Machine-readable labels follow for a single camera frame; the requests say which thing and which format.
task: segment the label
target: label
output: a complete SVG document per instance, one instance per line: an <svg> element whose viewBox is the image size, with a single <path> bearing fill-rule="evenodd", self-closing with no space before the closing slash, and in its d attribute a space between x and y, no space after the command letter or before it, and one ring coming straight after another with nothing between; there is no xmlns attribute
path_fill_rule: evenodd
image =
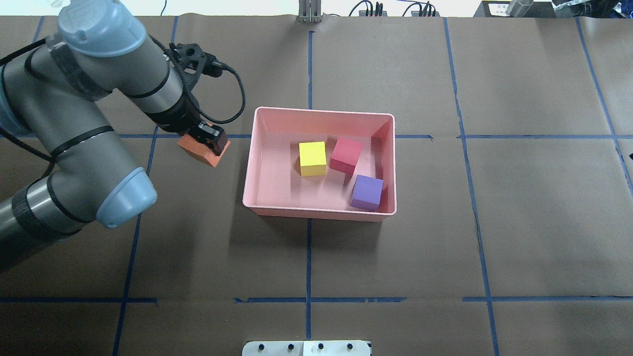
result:
<svg viewBox="0 0 633 356"><path fill-rule="evenodd" d="M490 9L490 15L492 16L506 16L510 17L506 12L508 10L508 4L488 4Z"/></svg>

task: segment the robotic arm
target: robotic arm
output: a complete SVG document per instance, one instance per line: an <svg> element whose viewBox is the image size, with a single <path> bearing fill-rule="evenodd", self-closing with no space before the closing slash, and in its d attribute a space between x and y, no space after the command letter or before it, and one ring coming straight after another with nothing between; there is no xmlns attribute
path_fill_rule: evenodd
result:
<svg viewBox="0 0 633 356"><path fill-rule="evenodd" d="M229 70L242 108L219 123L244 109L232 68L197 45L165 49L118 0L72 0L58 30L28 55L0 63L3 134L34 133L60 168L0 203L0 270L94 220L116 227L156 201L149 177L95 101L119 89L163 130L191 136L216 156L226 134L201 119L211 118L191 89L202 73Z"/></svg>

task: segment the red cube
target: red cube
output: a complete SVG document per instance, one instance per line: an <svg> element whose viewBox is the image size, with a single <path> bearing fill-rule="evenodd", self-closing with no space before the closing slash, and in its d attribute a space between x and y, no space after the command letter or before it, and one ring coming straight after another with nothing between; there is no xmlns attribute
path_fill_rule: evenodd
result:
<svg viewBox="0 0 633 356"><path fill-rule="evenodd" d="M330 168L345 174L354 174L361 151L363 151L362 143L339 137L336 146L334 146L332 157L330 157Z"/></svg>

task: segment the black box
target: black box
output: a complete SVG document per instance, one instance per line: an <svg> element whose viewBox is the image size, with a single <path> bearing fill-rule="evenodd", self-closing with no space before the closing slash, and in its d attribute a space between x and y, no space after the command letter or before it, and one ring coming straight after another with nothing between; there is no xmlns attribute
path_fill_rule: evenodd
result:
<svg viewBox="0 0 633 356"><path fill-rule="evenodd" d="M491 13L491 5L494 11L495 5L508 5L509 1L482 1L475 11L473 17L508 17L508 15L495 15ZM554 8L550 1L548 2L534 2L527 13L523 17L538 17L538 18L556 18L554 14Z"/></svg>

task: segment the black band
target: black band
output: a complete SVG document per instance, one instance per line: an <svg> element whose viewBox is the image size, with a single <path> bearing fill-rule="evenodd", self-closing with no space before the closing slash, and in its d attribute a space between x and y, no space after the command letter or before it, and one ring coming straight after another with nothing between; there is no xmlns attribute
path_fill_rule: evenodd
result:
<svg viewBox="0 0 633 356"><path fill-rule="evenodd" d="M145 113L145 115L167 132L183 132L200 122L200 114L187 100L184 92L171 108L159 113Z"/></svg>
<svg viewBox="0 0 633 356"><path fill-rule="evenodd" d="M48 180L46 181L46 189L48 190L48 195L51 196L51 200L53 201L53 204L55 204L57 209L59 209L62 213L64 213L64 215L66 215L70 220L80 222L82 224L91 223L91 221L78 218L77 216L69 212L68 209L66 209L61 204L60 200L57 198L57 196L55 195L55 192L53 191L53 175L52 174L48 176Z"/></svg>
<svg viewBox="0 0 633 356"><path fill-rule="evenodd" d="M152 96L154 94L156 94L160 89L162 89L165 84L167 83L167 79L169 79L169 73L171 72L171 69L167 68L167 75L165 76L165 78L163 78L163 81L160 82L160 84L158 84L157 87L155 87L154 89L146 92L145 94L139 94L139 95L128 95L127 97L130 99L141 99L141 98L146 98L148 96Z"/></svg>
<svg viewBox="0 0 633 356"><path fill-rule="evenodd" d="M64 142L63 144L57 146L56 149L53 150L53 152L51 152L51 157L53 158L57 158L57 156L59 156L60 154L62 154L62 152L64 151L68 151L72 146L75 146L76 144L82 143L87 139L90 139L91 137L97 136L99 134L102 134L104 132L109 132L109 131L114 131L114 129L112 128L112 126L101 126L98 127L96 129L92 129L88 132L85 132L79 136L76 136L74 138L69 139L68 141Z"/></svg>
<svg viewBox="0 0 633 356"><path fill-rule="evenodd" d="M33 238L43 242L52 243L78 233L78 231L65 234L55 231L37 220L35 214L28 205L27 195L30 186L23 188L13 195L11 200L11 211L18 224Z"/></svg>
<svg viewBox="0 0 633 356"><path fill-rule="evenodd" d="M33 66L31 64L31 62L33 61L33 55L35 55L35 52L37 52L37 49L34 51L31 51L31 53L28 54L27 60L24 61L24 70L27 71L27 73L29 73L30 75L34 76L35 78L38 78L39 80L45 80L46 78L41 75L40 73L37 73L34 69Z"/></svg>
<svg viewBox="0 0 633 356"><path fill-rule="evenodd" d="M64 77L66 77L68 83L84 98L98 101L112 93L103 89L90 78L90 75L77 63L72 51L59 34L47 37L46 46L51 53L53 61L57 64Z"/></svg>

